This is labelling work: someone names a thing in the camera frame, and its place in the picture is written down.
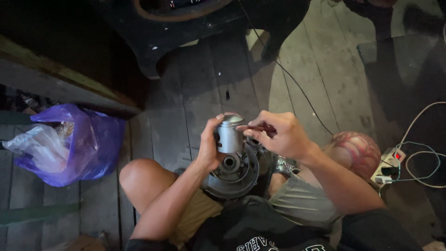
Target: person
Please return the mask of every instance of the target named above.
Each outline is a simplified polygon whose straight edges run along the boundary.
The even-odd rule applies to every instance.
[[[121,171],[120,184],[141,214],[126,250],[334,250],[324,229],[290,221],[263,198],[247,196],[222,208],[199,189],[225,156],[216,151],[213,136],[223,118],[208,121],[197,158],[179,177],[150,159],[133,160]],[[345,215],[337,250],[421,250],[371,186],[311,142],[292,113],[262,111],[249,125],[274,127],[270,135],[239,129],[269,151],[304,165]]]

